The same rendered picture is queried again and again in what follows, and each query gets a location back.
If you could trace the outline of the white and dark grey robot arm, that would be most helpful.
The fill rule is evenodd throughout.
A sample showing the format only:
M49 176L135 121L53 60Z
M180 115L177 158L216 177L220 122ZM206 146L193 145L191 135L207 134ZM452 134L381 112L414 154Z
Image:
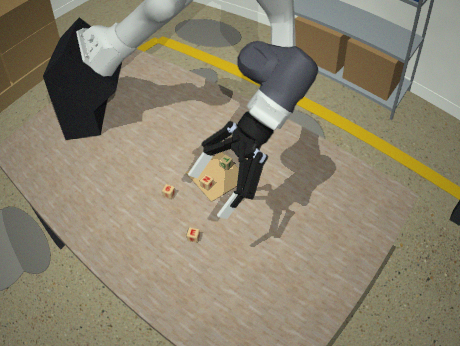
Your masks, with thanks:
M102 76L112 76L125 58L191 1L144 0L112 27L94 25L76 31L83 62ZM244 76L260 82L247 104L249 113L276 130L281 129L315 81L318 66L296 47L294 0L256 1L271 23L271 44L247 44L239 53L237 65Z

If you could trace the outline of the tan flat mat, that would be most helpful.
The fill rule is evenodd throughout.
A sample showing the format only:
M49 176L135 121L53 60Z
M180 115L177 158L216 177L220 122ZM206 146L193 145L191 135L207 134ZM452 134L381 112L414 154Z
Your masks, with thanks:
M219 160L224 155L223 152L220 152L213 156L198 178L188 175L191 169L186 172L211 202L237 187L239 168L234 163L228 170L220 167ZM209 190L206 190L200 185L200 179L205 174L212 177L214 180L214 185Z

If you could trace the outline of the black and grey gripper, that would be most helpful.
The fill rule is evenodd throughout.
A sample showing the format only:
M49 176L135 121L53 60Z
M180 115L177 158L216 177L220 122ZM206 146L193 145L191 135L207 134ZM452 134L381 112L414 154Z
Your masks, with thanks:
M231 149L239 157L237 189L219 211L218 217L228 219L244 197L254 198L263 166L268 159L268 155L261 153L260 147L267 143L273 133L274 130L263 125L247 111L238 124L229 121L202 142L204 150L188 173L191 177L198 178L212 156L217 153ZM232 137L226 139L230 135Z

